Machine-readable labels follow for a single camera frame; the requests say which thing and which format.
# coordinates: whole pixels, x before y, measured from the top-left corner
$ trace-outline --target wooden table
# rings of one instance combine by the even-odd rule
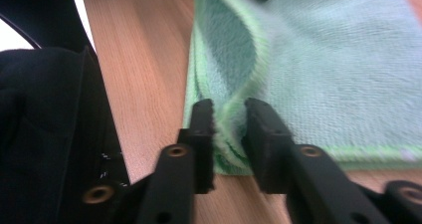
[[[422,0],[410,0],[422,18]],[[153,170],[182,126],[193,0],[85,0],[105,87],[132,182]],[[422,184],[422,170],[353,171],[375,190],[391,179]],[[281,195],[251,177],[215,178],[196,196],[196,223],[289,223]]]

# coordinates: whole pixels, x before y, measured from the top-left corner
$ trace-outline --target brass screw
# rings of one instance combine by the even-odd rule
[[[82,200],[87,204],[98,204],[109,200],[114,195],[114,189],[108,185],[95,186],[88,190]]]
[[[400,194],[407,200],[422,205],[422,191],[413,187],[401,187]]]
[[[318,156],[322,155],[322,153],[320,152],[319,149],[312,147],[312,146],[302,147],[301,152],[302,152],[303,155],[309,156],[309,157],[318,157]]]
[[[186,148],[182,146],[173,146],[168,148],[167,155],[173,156],[173,157],[179,157],[184,156],[187,153]]]

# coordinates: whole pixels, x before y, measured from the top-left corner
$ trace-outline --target black fabric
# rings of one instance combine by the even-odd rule
[[[61,47],[82,52],[91,46],[75,0],[0,0],[0,18],[34,48]]]
[[[54,223],[86,52],[0,53],[0,223]]]
[[[59,223],[73,223],[78,196],[91,181],[103,178],[129,184],[124,160],[104,160],[101,153],[121,153],[100,66],[86,56],[74,143],[68,161]]]

